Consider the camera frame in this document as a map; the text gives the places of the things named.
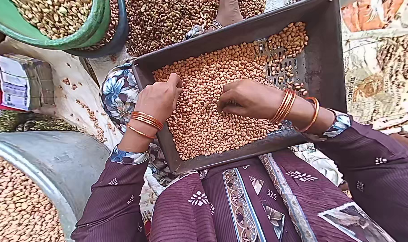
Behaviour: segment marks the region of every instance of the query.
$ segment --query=metal tray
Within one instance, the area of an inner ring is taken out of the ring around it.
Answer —
[[[341,48],[340,9],[338,1],[303,0],[274,11],[229,25],[214,32],[183,41],[161,50],[138,57],[132,70],[140,89],[153,84],[152,71],[174,61],[199,56],[221,48],[253,42],[278,33],[291,22],[303,21],[309,36],[309,44],[295,61],[304,65],[303,78],[310,96],[319,99],[322,106],[346,112],[346,93],[343,78],[343,55]],[[269,134],[262,140],[225,151],[222,154],[198,156],[183,161],[175,149],[173,137],[164,125],[158,132],[158,140],[168,167],[174,174],[195,169],[239,161],[260,154],[277,151],[304,142],[304,137],[290,128],[289,122],[283,129]]]

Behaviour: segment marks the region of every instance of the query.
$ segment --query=shelled peanut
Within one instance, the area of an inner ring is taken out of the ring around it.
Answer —
[[[277,65],[274,60],[269,60],[268,56],[260,56],[259,48],[257,42],[242,43],[199,57],[176,61],[153,72],[156,81],[167,81],[172,72],[179,74],[182,79],[184,91],[179,97],[175,111],[167,120],[176,150],[182,160],[239,149],[280,128],[282,124],[274,125],[268,120],[217,112],[217,102],[223,92],[223,86],[230,82],[249,78],[272,86],[267,80],[265,67],[269,65],[275,70]],[[277,62],[285,58],[279,56]],[[287,67],[285,71],[292,71],[292,66]],[[299,90],[307,94],[301,84],[292,82],[290,87],[286,87],[297,90],[297,85]]]
[[[296,57],[308,44],[309,37],[306,35],[306,24],[303,22],[290,23],[278,34],[268,38],[270,49],[284,47],[284,56],[279,56],[279,60]]]
[[[239,0],[244,19],[261,14],[265,0]],[[140,56],[183,40],[194,25],[207,30],[217,15],[218,1],[126,0],[131,55]]]
[[[85,50],[85,51],[99,50],[100,48],[104,47],[106,44],[108,44],[111,41],[111,39],[116,34],[117,24],[119,23],[119,2],[118,0],[110,0],[110,13],[111,13],[111,21],[109,24],[109,28],[107,29],[107,32],[105,33],[104,37],[96,44],[92,46],[80,48],[79,50]]]
[[[50,39],[75,33],[87,20],[92,0],[12,0],[19,13]]]
[[[0,157],[0,242],[64,242],[56,208],[41,189]]]

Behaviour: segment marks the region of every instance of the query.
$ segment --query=bangle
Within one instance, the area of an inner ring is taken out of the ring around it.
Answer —
[[[151,126],[158,129],[158,131],[164,127],[164,125],[161,122],[159,122],[156,118],[143,112],[133,111],[131,113],[131,119],[136,119],[146,124],[150,124]]]
[[[281,118],[280,118],[280,120],[278,121],[278,123],[279,122],[281,122],[282,120],[284,120],[285,118],[286,118],[286,116],[289,114],[289,112],[291,112],[291,109],[292,109],[292,106],[293,106],[293,102],[295,101],[295,92],[294,91],[292,91],[292,90],[289,90],[292,94],[292,98],[291,98],[291,100],[289,100],[289,102],[288,102],[288,106],[287,106],[287,108],[286,108],[286,110],[285,110],[285,112],[284,113],[282,113],[282,116],[281,116]]]
[[[138,134],[143,135],[143,136],[146,137],[146,138],[149,138],[149,139],[151,139],[151,140],[156,139],[156,137],[149,136],[149,135],[147,135],[147,134],[145,134],[145,133],[143,133],[143,132],[140,132],[140,131],[134,129],[129,123],[128,123],[126,126],[127,126],[128,128],[130,128],[130,129],[134,130],[134,131],[137,132]]]
[[[277,124],[286,118],[286,116],[292,109],[295,96],[296,95],[294,91],[285,89],[285,96],[283,97],[282,102],[276,111],[276,114],[270,120],[272,124]]]
[[[296,126],[293,127],[298,132],[306,132],[316,122],[316,119],[318,119],[319,101],[315,97],[312,97],[312,96],[306,97],[305,99],[311,99],[315,103],[315,113],[313,114],[313,118],[310,124],[307,125],[304,129],[299,130]]]

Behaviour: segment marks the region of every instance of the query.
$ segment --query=metal container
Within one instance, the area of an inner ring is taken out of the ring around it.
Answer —
[[[291,22],[303,21],[309,36],[301,64],[310,96],[319,99],[324,107],[346,112],[346,93],[343,78],[343,55],[341,47],[340,9],[338,1],[303,0],[274,11],[229,25],[214,32],[183,41],[134,60],[133,71],[140,89],[153,84],[152,71],[171,65],[174,61],[197,57],[206,52],[250,43],[278,33]],[[260,154],[277,151],[304,142],[304,137],[288,123],[284,129],[269,134],[262,140],[210,156],[198,156],[183,161],[175,149],[173,137],[165,124],[158,132],[158,140],[170,171],[179,174],[187,170],[200,170],[234,162]]]
[[[65,240],[74,242],[71,233],[110,156],[107,147],[72,131],[0,133],[0,156],[41,188],[59,212]]]

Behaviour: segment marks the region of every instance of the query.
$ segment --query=woman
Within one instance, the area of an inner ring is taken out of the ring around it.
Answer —
[[[173,73],[166,83],[148,85],[135,111],[166,120],[181,92],[180,77]],[[278,89],[240,80],[224,86],[218,109],[271,119],[283,96]],[[296,97],[287,119],[301,129],[314,111]],[[157,132],[138,120],[129,125],[148,136]],[[150,241],[408,242],[408,147],[325,108],[304,135],[337,163],[356,203],[282,150],[180,175],[155,203]],[[151,141],[126,130],[92,186],[72,239],[146,241],[138,203]]]

